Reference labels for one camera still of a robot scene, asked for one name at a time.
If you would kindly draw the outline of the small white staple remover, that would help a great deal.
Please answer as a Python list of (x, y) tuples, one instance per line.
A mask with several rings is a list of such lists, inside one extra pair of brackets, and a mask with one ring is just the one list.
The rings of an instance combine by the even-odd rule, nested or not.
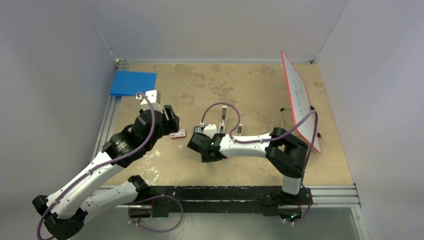
[(242, 132), (243, 132), (243, 124), (240, 124), (236, 129), (235, 136), (241, 136)]

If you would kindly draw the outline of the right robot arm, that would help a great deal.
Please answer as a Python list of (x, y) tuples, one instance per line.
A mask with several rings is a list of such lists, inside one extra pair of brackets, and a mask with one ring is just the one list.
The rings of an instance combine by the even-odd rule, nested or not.
[(212, 137), (195, 132), (187, 147), (201, 156), (203, 163), (217, 162), (233, 157), (267, 159), (283, 175), (280, 196), (288, 204), (300, 198), (309, 146), (281, 127), (256, 136), (230, 136), (215, 133)]

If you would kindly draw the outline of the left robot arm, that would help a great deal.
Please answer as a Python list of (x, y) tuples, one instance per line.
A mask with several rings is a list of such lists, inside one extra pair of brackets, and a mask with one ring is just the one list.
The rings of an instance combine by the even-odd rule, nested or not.
[(43, 239), (42, 227), (50, 239), (68, 240), (90, 220), (123, 204), (154, 203), (157, 195), (139, 175), (100, 194), (94, 192), (107, 180), (151, 151), (163, 136), (177, 133), (180, 118), (171, 105), (144, 104), (134, 123), (111, 136), (94, 159), (70, 182), (50, 195), (38, 195), (32, 205), (41, 218), (37, 239)]

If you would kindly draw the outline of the red white staple box sleeve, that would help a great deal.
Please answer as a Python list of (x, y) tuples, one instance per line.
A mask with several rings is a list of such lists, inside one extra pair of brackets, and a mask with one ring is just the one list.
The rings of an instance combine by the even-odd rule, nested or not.
[(180, 139), (187, 136), (185, 129), (180, 129), (178, 132), (173, 132), (170, 134), (171, 139)]

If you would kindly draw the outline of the white stapler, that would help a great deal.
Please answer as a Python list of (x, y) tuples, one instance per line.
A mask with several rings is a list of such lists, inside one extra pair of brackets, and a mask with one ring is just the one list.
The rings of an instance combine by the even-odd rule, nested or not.
[(227, 112), (228, 112), (228, 107), (226, 105), (223, 105), (221, 107), (219, 126), (218, 126), (219, 134), (224, 134), (226, 131)]

